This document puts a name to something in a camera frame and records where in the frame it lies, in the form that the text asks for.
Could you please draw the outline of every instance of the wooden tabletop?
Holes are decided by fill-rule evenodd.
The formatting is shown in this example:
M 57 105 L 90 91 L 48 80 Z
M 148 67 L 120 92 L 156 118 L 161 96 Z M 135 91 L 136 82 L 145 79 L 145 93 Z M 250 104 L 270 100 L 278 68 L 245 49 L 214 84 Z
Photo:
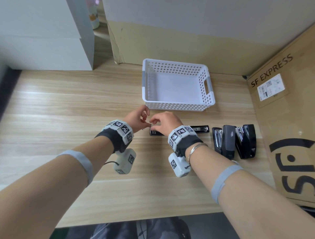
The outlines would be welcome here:
M 143 104 L 142 66 L 116 65 L 110 53 L 103 53 L 110 49 L 108 41 L 96 36 L 94 71 L 22 72 L 0 123 L 1 188 Z M 234 75 L 210 76 L 216 104 L 203 112 L 175 114 L 185 125 L 254 124 L 256 158 L 240 160 L 236 153 L 236 160 L 274 187 L 246 81 Z M 151 116 L 158 112 L 151 111 Z M 200 137 L 213 148 L 211 133 Z M 151 137 L 145 129 L 135 134 L 130 148 L 137 153 L 131 172 L 119 175 L 112 165 L 103 166 L 58 227 L 221 211 L 193 171 L 184 178 L 175 176 L 166 137 Z

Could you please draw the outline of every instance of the black wrist strap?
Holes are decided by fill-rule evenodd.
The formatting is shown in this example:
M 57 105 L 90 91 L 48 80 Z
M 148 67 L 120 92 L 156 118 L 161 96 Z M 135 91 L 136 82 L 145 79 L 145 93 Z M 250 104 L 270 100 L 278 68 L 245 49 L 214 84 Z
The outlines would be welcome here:
M 182 138 L 181 141 L 178 143 L 176 148 L 176 155 L 178 157 L 185 157 L 186 149 L 192 146 L 194 143 L 198 143 L 203 141 L 195 135 L 187 135 L 185 138 Z
M 118 134 L 118 132 L 116 130 L 113 130 L 111 128 L 108 129 L 104 129 L 102 132 L 98 133 L 96 137 L 98 136 L 105 136 L 107 138 L 110 139 L 110 141 L 112 142 L 113 146 L 114 146 L 114 152 L 119 151 L 119 152 L 124 152 L 125 149 L 128 147 L 128 145 L 131 143 L 132 140 L 130 140 L 130 142 L 125 145 L 123 142 L 123 138 Z

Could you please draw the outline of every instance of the forearm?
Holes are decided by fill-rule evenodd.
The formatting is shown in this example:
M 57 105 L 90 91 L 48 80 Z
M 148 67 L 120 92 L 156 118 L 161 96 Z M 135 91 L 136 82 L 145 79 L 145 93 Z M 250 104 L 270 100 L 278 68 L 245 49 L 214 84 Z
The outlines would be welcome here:
M 206 146 L 195 150 L 190 163 L 209 191 L 221 172 L 234 165 Z M 311 238 L 314 234 L 315 220 L 311 216 L 244 170 L 227 178 L 219 203 L 242 239 Z
M 99 136 L 73 150 L 85 154 L 95 175 L 112 154 L 113 145 Z M 84 168 L 70 155 L 61 155 L 23 176 L 0 192 L 0 234 L 49 238 L 87 182 Z

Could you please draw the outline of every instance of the white plastic basket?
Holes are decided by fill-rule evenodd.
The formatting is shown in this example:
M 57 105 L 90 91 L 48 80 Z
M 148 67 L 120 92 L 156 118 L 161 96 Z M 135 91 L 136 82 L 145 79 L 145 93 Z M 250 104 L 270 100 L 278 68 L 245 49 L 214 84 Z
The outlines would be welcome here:
M 203 111 L 215 104 L 208 68 L 144 59 L 142 98 L 149 109 Z

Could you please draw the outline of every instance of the hand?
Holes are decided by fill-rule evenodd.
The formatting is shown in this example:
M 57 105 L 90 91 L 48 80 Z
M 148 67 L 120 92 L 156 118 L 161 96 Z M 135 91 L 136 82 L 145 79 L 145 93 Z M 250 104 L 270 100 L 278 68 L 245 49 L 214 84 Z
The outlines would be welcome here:
M 183 125 L 181 120 L 172 112 L 165 111 L 152 116 L 150 123 L 155 126 L 151 127 L 151 130 L 159 131 L 160 133 L 168 136 L 173 129 Z
M 131 111 L 123 120 L 132 128 L 132 131 L 136 133 L 139 130 L 151 126 L 151 124 L 146 122 L 148 115 L 150 115 L 149 108 L 146 105 L 141 105 L 136 110 Z

